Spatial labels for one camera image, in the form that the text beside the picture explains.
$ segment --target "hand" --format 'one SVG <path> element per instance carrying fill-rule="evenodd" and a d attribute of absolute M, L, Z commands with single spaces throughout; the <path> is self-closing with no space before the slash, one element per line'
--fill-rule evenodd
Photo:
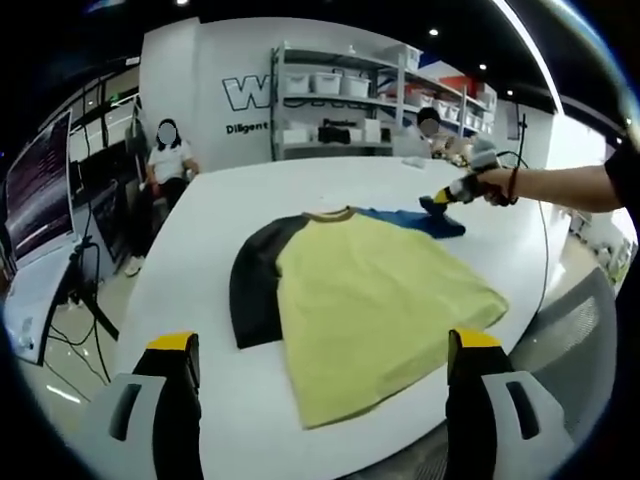
<path fill-rule="evenodd" d="M 491 205 L 500 205 L 500 196 L 508 198 L 511 174 L 512 170 L 509 168 L 494 168 L 478 175 L 478 181 L 494 187 L 484 196 Z"/>
<path fill-rule="evenodd" d="M 160 198 L 162 196 L 162 192 L 160 191 L 160 185 L 157 183 L 151 184 L 151 192 L 155 198 Z"/>

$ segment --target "blue cloth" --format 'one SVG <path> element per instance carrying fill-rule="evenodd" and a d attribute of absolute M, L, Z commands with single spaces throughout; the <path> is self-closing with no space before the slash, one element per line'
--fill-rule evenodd
<path fill-rule="evenodd" d="M 409 212 L 407 210 L 388 212 L 375 208 L 356 208 L 356 211 L 367 217 L 392 223 L 402 228 L 425 232 L 436 239 L 459 237 L 467 231 L 464 225 L 447 215 L 434 217 L 424 212 Z"/>

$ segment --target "ceiling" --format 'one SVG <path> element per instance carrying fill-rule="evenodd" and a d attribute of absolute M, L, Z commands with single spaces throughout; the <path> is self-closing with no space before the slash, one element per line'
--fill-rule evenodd
<path fill-rule="evenodd" d="M 561 95 L 623 125 L 615 90 L 591 52 L 538 1 L 508 2 L 539 46 Z M 640 18 L 640 7 L 622 2 L 625 0 L 612 0 L 606 6 L 598 0 L 573 3 L 583 8 L 619 58 L 630 59 L 627 70 L 640 78 L 640 62 L 634 62 L 636 55 L 629 42 L 635 30 L 633 19 Z M 196 15 L 202 22 L 289 16 L 356 26 L 429 51 L 475 78 L 484 78 L 502 96 L 514 90 L 519 102 L 553 109 L 536 63 L 490 0 L 296 0 L 260 2 L 256 6 L 226 3 L 224 9 L 213 0 L 191 0 L 187 7 L 176 6 L 174 0 L 125 0 L 87 13 L 87 5 L 92 3 L 65 0 L 38 2 L 37 6 L 16 4 L 14 15 L 21 28 L 4 30 L 0 38 L 2 45 L 11 46 L 3 52 L 5 74 L 0 77 L 10 119 L 0 130 L 0 151 L 7 156 L 19 150 L 47 115 L 83 83 L 121 68 L 124 59 L 139 55 L 145 32 Z M 439 30 L 437 37 L 429 35 L 431 28 Z M 479 70 L 480 63 L 488 66 L 486 71 Z M 594 128 L 615 135 L 608 126 L 575 107 L 567 110 Z"/>

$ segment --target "person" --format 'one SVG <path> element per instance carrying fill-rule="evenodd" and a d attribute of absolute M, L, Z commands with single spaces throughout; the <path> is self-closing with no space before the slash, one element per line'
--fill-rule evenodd
<path fill-rule="evenodd" d="M 634 225 L 638 225 L 640 195 L 637 193 L 640 154 L 630 139 L 603 166 L 589 166 L 566 170 L 517 170 L 513 196 L 550 202 L 565 207 L 609 212 L 625 207 Z M 494 185 L 508 196 L 513 170 L 496 169 L 480 174 L 481 182 Z M 495 194 L 487 200 L 496 203 Z M 636 292 L 637 258 L 633 261 L 616 298 L 617 359 L 616 376 L 611 399 L 603 418 L 596 425 L 590 439 L 561 469 L 555 478 L 599 478 L 608 475 L 620 460 L 633 458 L 634 431 L 637 422 L 632 418 L 637 409 L 637 385 L 640 381 L 638 352 L 640 352 L 640 322 L 637 318 Z"/>
<path fill-rule="evenodd" d="M 193 159 L 187 141 L 180 137 L 176 122 L 166 118 L 158 126 L 156 145 L 149 156 L 146 185 L 133 204 L 129 228 L 131 258 L 125 275 L 132 277 L 140 271 L 153 243 L 154 200 L 165 198 L 169 211 L 173 210 L 187 188 L 187 170 L 197 175 L 200 166 Z"/>

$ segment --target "screen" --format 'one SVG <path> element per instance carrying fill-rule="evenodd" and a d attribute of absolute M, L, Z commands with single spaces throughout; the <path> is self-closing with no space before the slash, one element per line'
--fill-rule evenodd
<path fill-rule="evenodd" d="M 67 182 L 71 114 L 29 145 L 7 174 L 7 230 L 16 259 L 73 232 Z"/>

